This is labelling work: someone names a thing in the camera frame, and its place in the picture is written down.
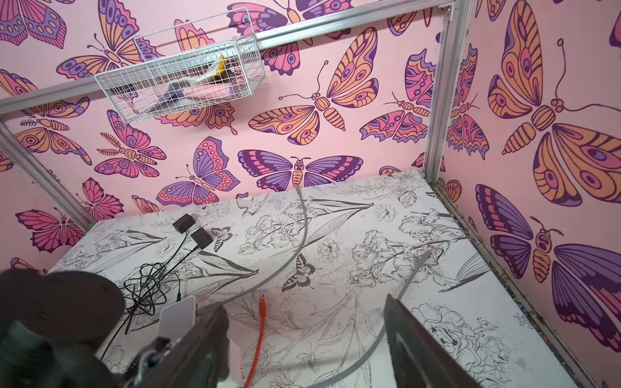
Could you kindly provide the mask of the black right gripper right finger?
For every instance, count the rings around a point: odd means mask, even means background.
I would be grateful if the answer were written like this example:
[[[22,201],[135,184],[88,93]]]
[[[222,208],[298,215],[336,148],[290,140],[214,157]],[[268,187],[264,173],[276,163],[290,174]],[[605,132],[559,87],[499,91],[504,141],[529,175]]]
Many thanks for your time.
[[[386,299],[384,323],[399,388],[479,386],[413,314],[391,295]]]

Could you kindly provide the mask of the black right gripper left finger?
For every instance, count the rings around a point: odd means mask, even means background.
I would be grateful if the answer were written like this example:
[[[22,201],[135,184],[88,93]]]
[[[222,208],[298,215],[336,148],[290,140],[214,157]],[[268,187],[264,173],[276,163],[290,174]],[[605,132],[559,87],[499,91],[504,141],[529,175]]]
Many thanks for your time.
[[[230,376],[229,319],[223,304],[208,305],[181,341],[156,365],[141,363],[132,387],[216,387]]]

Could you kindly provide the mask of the white network switch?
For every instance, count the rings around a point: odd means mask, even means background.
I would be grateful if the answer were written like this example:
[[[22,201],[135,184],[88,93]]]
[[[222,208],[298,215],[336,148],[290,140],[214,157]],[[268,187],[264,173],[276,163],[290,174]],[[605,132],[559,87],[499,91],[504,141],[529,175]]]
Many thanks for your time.
[[[171,341],[181,340],[186,336],[197,318],[197,300],[194,296],[186,297],[161,311],[158,322],[158,337]]]

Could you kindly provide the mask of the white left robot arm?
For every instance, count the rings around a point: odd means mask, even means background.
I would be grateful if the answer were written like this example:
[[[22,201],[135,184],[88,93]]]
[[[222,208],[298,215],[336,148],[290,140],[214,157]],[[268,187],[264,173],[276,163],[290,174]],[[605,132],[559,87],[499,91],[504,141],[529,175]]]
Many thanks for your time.
[[[114,387],[96,353],[125,299],[109,279],[86,272],[1,274],[3,387]]]

